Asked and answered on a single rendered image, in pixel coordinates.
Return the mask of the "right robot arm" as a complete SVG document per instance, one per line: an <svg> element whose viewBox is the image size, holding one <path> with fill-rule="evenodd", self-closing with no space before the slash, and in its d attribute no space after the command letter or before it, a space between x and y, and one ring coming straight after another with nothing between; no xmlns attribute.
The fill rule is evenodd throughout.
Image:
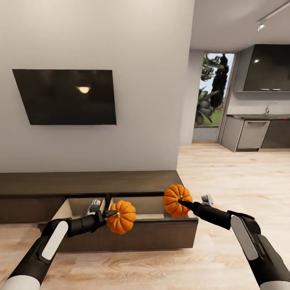
<svg viewBox="0 0 290 290"><path fill-rule="evenodd" d="M254 217L212 207L214 202L209 195L201 198L202 203L187 201L178 203L193 210L193 213L202 220L227 230L232 227L260 290L290 290L290 271L268 239L261 234L260 226Z"/></svg>

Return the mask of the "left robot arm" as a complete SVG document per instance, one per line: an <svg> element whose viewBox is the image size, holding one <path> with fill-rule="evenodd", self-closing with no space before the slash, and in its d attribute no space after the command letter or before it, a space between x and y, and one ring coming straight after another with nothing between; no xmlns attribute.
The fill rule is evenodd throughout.
<svg viewBox="0 0 290 290"><path fill-rule="evenodd" d="M0 290L39 290L53 262L60 243L66 233L72 236L85 232L95 232L98 227L107 224L107 218L117 211L96 211L101 201L92 201L87 213L80 219L71 217L55 220L47 224L33 246L11 273Z"/></svg>

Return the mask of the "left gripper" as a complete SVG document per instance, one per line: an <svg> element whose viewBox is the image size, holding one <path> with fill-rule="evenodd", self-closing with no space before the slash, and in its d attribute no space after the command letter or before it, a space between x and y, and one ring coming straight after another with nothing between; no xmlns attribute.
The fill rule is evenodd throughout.
<svg viewBox="0 0 290 290"><path fill-rule="evenodd" d="M81 233L85 232L95 232L98 227L102 227L103 225L107 224L107 218L109 216L117 214L117 211L105 210L103 213L101 210L97 211L94 215L84 216L81 217L82 222L82 229Z"/></svg>

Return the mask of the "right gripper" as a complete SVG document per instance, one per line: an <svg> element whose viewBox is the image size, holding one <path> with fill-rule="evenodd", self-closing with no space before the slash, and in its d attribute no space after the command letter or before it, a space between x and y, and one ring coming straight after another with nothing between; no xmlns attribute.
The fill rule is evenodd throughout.
<svg viewBox="0 0 290 290"><path fill-rule="evenodd" d="M202 205L200 202L187 202L187 201L178 201L178 203L184 205L185 207L193 210L193 213L200 217L202 220L210 222L214 225L216 224L217 211L219 209L215 207L210 207L208 205Z"/></svg>

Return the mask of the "pumpkin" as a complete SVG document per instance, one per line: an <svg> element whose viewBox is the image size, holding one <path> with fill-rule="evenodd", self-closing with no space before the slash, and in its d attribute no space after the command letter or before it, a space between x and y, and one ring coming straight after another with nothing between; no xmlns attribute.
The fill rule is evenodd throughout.
<svg viewBox="0 0 290 290"><path fill-rule="evenodd" d="M110 210L118 212L106 219L112 232L123 235L132 229L133 222L136 220L136 209L130 202L120 200L112 204Z"/></svg>
<svg viewBox="0 0 290 290"><path fill-rule="evenodd" d="M174 217L186 216L191 209L178 203L178 201L187 201L193 203L193 198L190 195L190 191L184 186L180 184L171 185L165 191L163 197L165 210L172 214Z"/></svg>

